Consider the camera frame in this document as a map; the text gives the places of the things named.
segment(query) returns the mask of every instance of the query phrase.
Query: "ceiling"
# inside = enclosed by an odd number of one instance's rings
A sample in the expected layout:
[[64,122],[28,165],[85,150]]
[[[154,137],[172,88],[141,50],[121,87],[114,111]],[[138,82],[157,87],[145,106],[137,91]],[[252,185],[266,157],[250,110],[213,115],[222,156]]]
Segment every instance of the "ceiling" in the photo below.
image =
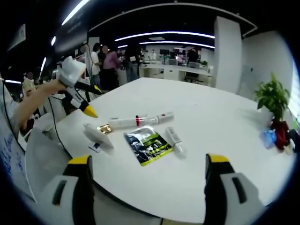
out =
[[[50,41],[56,30],[60,27],[64,18],[81,0],[28,0],[6,2],[6,13],[0,16],[1,30],[5,30],[4,43],[1,46],[0,70],[2,76],[14,80],[22,80],[24,72],[39,71],[43,58],[50,54]],[[209,5],[239,14],[245,19],[257,25],[258,29],[252,34],[287,27],[291,17],[296,14],[289,13],[289,17],[283,16],[287,4],[278,4],[262,7],[258,3],[228,4],[227,2],[214,2],[212,0],[186,0],[185,2]],[[167,0],[90,0],[89,27],[129,10],[147,5],[174,3]],[[247,32],[253,26],[232,15],[212,9],[192,6],[161,6],[124,14],[116,19],[97,27],[89,33],[91,37],[100,37],[103,42],[112,42],[116,38],[144,32],[155,31],[189,31],[213,35],[214,21],[217,15],[240,23],[241,32]],[[9,53],[7,46],[16,29],[26,24],[26,41],[17,45]],[[188,41],[207,45],[214,45],[213,39],[186,35],[159,35],[166,40]],[[132,38],[136,42],[150,41],[149,37]],[[126,45],[128,40],[117,43]]]

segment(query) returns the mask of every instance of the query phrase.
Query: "office desk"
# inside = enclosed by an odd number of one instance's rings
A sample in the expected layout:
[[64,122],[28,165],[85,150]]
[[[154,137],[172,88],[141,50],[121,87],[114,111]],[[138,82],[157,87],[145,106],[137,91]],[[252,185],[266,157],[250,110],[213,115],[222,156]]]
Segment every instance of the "office desk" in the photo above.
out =
[[[81,111],[58,123],[59,136],[73,157],[93,157],[94,180],[122,201],[149,214],[182,222],[202,223],[205,217],[205,155],[222,154],[236,172],[244,173],[267,205],[277,197],[293,167],[295,155],[265,149],[259,133],[257,104],[214,88],[187,82],[140,78],[90,103],[99,118]],[[111,117],[134,118],[173,111],[173,121],[154,125],[165,138],[174,127],[187,149],[187,158],[174,152],[140,166],[123,136],[131,129],[109,134],[111,153],[88,148],[84,123],[103,125]]]
[[185,73],[190,72],[194,74],[200,74],[207,77],[212,77],[206,70],[195,69],[190,67],[182,67],[176,65],[166,65],[166,64],[142,64],[140,66],[140,75],[141,77],[149,77],[150,69],[163,69],[164,70],[164,79],[183,81]]

